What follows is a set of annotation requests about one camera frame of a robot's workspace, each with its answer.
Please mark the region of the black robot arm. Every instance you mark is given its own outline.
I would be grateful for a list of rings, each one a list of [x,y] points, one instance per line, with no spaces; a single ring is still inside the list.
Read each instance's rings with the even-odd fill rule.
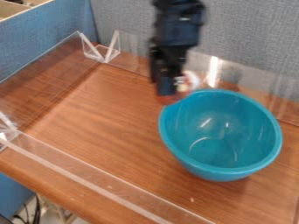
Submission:
[[[205,5],[200,0],[152,0],[156,9],[149,39],[150,80],[158,96],[176,94],[186,53],[200,41]]]

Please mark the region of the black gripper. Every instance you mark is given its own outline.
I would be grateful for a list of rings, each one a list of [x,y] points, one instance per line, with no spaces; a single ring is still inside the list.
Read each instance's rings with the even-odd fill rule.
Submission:
[[[176,94],[176,82],[182,77],[186,53],[196,45],[196,38],[166,40],[164,43],[160,43],[156,38],[149,39],[149,71],[157,74],[156,94],[158,96]]]

